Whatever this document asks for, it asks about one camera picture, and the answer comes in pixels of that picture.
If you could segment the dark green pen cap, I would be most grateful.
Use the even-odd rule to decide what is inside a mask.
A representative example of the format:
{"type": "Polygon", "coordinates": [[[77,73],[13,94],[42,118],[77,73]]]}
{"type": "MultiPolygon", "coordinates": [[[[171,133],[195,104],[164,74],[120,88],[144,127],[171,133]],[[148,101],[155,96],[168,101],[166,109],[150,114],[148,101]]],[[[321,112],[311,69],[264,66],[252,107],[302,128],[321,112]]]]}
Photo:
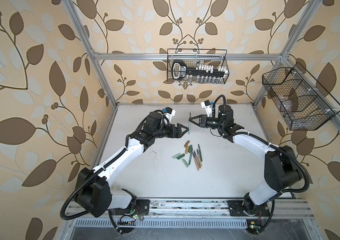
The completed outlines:
{"type": "Polygon", "coordinates": [[[185,154],[181,154],[177,157],[178,160],[182,159],[185,156],[185,154]]]}

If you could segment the light green pen cap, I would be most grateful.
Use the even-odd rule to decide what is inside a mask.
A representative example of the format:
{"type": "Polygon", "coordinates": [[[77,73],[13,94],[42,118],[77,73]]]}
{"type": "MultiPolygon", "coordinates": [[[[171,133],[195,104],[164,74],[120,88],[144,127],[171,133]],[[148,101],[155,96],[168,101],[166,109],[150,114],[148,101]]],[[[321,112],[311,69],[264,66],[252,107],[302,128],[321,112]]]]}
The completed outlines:
{"type": "Polygon", "coordinates": [[[172,156],[172,158],[173,158],[173,159],[176,159],[176,158],[179,157],[180,155],[182,155],[182,154],[181,154],[181,153],[178,153],[178,154],[172,156]]]}

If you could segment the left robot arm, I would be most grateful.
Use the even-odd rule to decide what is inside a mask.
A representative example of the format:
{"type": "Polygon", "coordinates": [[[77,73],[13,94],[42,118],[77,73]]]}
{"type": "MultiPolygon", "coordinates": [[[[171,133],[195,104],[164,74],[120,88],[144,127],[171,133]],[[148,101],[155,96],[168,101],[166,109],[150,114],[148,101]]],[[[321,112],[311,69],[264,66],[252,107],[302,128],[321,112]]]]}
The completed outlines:
{"type": "Polygon", "coordinates": [[[78,175],[75,190],[61,208],[60,218],[72,220],[86,214],[97,218],[111,210],[119,210],[127,215],[134,213],[136,195],[126,189],[112,190],[113,182],[156,139],[180,139],[189,131],[182,124],[172,124],[173,116],[175,110],[171,108],[150,112],[135,131],[126,136],[121,149],[94,168],[84,168],[78,175]]]}

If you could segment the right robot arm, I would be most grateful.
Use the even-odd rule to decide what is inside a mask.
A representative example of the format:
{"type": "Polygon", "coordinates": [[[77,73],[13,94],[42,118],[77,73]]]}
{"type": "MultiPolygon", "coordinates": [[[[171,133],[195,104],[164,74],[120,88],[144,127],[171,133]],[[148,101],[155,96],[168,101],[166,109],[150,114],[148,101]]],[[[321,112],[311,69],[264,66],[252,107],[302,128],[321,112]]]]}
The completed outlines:
{"type": "Polygon", "coordinates": [[[305,168],[297,161],[289,146],[277,146],[246,132],[234,122],[234,112],[228,105],[220,105],[218,116],[215,107],[209,106],[208,115],[190,117],[189,122],[201,128],[216,129],[218,136],[240,145],[264,160],[264,180],[244,196],[243,211],[253,216],[265,203],[284,193],[303,193],[309,189],[310,180],[305,168]]]}

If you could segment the black socket tool set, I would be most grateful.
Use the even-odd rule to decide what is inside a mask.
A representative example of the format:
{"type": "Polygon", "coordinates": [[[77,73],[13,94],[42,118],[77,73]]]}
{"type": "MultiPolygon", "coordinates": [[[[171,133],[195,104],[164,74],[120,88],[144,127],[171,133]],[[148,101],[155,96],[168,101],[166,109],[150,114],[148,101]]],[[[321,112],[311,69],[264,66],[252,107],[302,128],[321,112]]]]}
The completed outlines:
{"type": "Polygon", "coordinates": [[[201,78],[216,78],[224,79],[229,76],[229,70],[226,66],[205,65],[201,63],[186,64],[182,60],[175,60],[169,70],[171,77],[174,80],[183,80],[184,78],[194,79],[201,78]]]}

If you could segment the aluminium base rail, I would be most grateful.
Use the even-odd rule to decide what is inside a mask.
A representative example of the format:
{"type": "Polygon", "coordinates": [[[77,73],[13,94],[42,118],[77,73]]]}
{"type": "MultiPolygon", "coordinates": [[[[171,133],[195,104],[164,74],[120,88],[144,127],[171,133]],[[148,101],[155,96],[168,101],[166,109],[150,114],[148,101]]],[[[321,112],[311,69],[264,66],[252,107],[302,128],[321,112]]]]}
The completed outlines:
{"type": "MultiPolygon", "coordinates": [[[[204,199],[204,198],[145,198],[150,200],[148,215],[151,218],[242,218],[266,219],[267,217],[231,217],[228,201],[242,199],[204,199]]],[[[305,200],[301,199],[276,199],[273,219],[314,219],[314,214],[305,200]]]]}

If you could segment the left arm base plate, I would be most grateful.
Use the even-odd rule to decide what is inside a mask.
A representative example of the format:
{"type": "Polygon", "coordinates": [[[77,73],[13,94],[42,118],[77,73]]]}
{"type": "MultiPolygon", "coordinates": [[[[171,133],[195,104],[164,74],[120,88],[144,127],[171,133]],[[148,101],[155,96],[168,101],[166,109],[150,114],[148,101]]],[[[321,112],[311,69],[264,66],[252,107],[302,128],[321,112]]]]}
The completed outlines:
{"type": "Polygon", "coordinates": [[[113,209],[117,216],[146,216],[149,213],[150,200],[138,199],[125,209],[113,209]]]}

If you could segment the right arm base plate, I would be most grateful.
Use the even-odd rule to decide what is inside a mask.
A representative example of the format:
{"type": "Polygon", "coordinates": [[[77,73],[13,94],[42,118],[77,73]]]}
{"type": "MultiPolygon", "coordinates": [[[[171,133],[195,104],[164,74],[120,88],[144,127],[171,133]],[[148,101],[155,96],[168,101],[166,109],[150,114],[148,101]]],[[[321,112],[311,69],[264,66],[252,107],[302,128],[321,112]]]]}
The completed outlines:
{"type": "Polygon", "coordinates": [[[266,203],[254,205],[251,201],[230,200],[227,202],[231,217],[269,217],[270,209],[266,203]]]}

